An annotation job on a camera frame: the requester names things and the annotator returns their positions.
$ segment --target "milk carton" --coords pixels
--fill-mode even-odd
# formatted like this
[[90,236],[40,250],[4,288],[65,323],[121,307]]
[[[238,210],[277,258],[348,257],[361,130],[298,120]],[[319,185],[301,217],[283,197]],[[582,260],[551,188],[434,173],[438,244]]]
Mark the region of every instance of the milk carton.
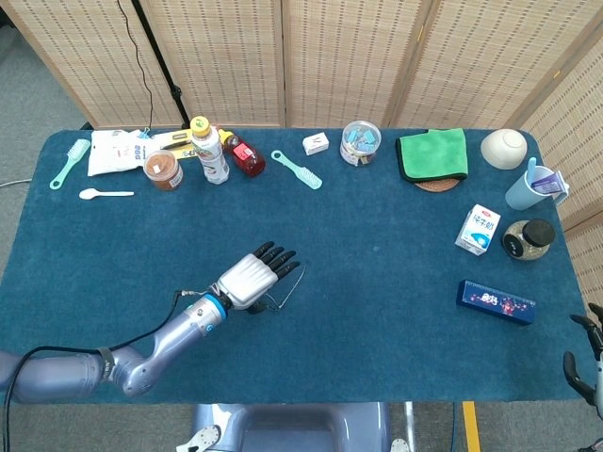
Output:
[[499,220],[499,214],[475,204],[469,211],[454,244],[477,256],[484,254],[494,237]]

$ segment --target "table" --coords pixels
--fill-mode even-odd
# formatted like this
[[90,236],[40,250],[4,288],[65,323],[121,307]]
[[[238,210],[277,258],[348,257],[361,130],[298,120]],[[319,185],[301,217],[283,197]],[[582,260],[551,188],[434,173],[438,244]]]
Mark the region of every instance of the table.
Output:
[[[339,156],[338,129],[327,131],[328,151],[309,157],[302,139],[319,130],[238,132],[268,160],[280,149],[307,166],[322,188],[311,190],[271,160],[256,179],[231,161],[230,180],[212,186],[193,158],[183,161],[183,184],[164,193],[142,170],[87,178],[85,158],[53,191],[48,183],[65,153],[90,131],[49,137],[0,287],[0,349],[119,343],[156,325],[174,290],[202,290],[274,240],[307,265],[285,309],[231,313],[134,401],[563,399],[575,397],[562,374],[567,349],[592,376],[586,337],[567,317],[584,309],[557,213],[551,201],[526,212],[506,205],[504,193],[523,169],[501,171],[482,159],[488,131],[465,131],[469,177],[443,194],[399,176],[395,138],[424,130],[383,130],[377,158],[364,168]],[[540,162],[535,140],[525,136]],[[89,186],[136,196],[79,200]],[[480,257],[453,244],[475,203],[502,215]],[[522,218],[547,219],[557,231],[539,261],[515,261],[499,245]],[[270,293],[281,299],[297,275]],[[457,306],[462,279],[535,299],[536,322],[522,327]],[[105,385],[85,401],[125,400]]]

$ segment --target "black lid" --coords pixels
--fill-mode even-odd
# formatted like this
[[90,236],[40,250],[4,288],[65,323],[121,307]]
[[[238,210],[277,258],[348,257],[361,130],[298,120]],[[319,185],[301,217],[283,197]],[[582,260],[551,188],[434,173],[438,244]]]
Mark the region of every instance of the black lid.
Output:
[[533,247],[542,248],[550,245],[555,240],[555,230],[548,221],[543,219],[531,219],[522,230],[526,241]]

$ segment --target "yellow bottle cap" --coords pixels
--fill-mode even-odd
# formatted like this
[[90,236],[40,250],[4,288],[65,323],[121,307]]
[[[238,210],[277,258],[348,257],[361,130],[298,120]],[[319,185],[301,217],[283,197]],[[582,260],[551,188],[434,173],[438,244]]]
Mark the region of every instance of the yellow bottle cap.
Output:
[[205,116],[195,116],[190,121],[190,130],[195,137],[207,137],[211,132],[209,121]]
[[235,134],[233,134],[229,130],[220,129],[218,131],[218,135],[220,135],[220,143],[222,143],[222,146],[223,146],[224,143],[226,142],[226,140],[228,139],[228,137],[233,137]]

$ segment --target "woven panel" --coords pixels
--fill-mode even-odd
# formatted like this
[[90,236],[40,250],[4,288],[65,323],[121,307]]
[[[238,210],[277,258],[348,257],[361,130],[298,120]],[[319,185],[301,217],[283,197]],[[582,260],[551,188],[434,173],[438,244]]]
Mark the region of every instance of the woven panel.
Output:
[[290,0],[287,115],[293,126],[385,125],[418,0]]
[[546,164],[561,170],[570,197],[559,206],[574,224],[603,210],[603,40],[569,73],[522,128]]
[[145,9],[190,116],[284,125],[281,14],[274,1],[158,0]]
[[401,127],[500,127],[600,8],[600,0],[446,0]]
[[603,224],[567,241],[585,303],[603,306]]
[[[122,0],[140,63],[153,92],[154,126],[182,121],[131,2]],[[115,1],[5,2],[4,8],[34,50],[95,127],[144,126],[149,93],[136,49]]]

